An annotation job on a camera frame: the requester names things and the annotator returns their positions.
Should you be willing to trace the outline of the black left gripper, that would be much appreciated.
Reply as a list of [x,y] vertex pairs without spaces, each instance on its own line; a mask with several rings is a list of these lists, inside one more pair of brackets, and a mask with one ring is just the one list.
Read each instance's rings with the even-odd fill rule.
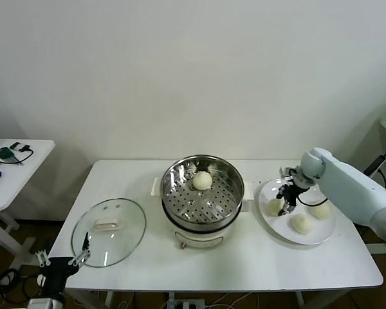
[[76,274],[79,267],[81,267],[90,257],[91,253],[88,236],[89,234],[86,233],[81,251],[74,257],[49,258],[45,250],[39,250],[35,253],[39,266],[44,267],[44,297],[56,299],[62,295],[68,278]]

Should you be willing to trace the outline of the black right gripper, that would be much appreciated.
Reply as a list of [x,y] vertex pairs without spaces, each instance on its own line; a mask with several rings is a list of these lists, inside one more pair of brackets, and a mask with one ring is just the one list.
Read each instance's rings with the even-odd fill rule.
[[280,200],[284,198],[286,202],[282,209],[279,211],[278,216],[291,214],[297,206],[297,198],[305,192],[305,189],[300,188],[293,182],[287,183],[279,187],[276,199]]

